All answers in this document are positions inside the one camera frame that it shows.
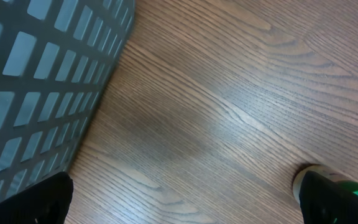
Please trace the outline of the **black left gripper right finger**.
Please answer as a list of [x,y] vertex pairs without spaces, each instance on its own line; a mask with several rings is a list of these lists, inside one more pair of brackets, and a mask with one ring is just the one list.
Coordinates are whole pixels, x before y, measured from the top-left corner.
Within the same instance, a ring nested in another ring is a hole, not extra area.
[[358,224],[358,191],[343,187],[314,171],[301,183],[299,199],[305,224]]

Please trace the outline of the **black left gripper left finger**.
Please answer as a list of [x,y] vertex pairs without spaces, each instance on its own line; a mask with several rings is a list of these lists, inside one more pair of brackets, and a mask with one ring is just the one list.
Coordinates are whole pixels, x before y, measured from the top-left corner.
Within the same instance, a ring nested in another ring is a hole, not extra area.
[[59,172],[0,203],[0,224],[64,224],[73,198],[73,180]]

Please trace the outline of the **green lid jar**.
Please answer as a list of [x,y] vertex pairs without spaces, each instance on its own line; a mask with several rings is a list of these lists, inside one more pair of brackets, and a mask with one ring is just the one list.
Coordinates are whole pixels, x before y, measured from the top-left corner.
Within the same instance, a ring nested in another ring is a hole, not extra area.
[[322,175],[323,177],[334,182],[341,188],[349,190],[358,196],[358,182],[348,178],[345,175],[342,175],[340,172],[337,172],[328,166],[312,165],[312,166],[306,167],[305,169],[303,169],[299,173],[297,173],[297,175],[295,176],[295,179],[292,183],[293,195],[294,195],[295,200],[298,203],[300,203],[299,194],[300,194],[301,184],[305,177],[305,174],[308,171],[316,172],[319,175]]

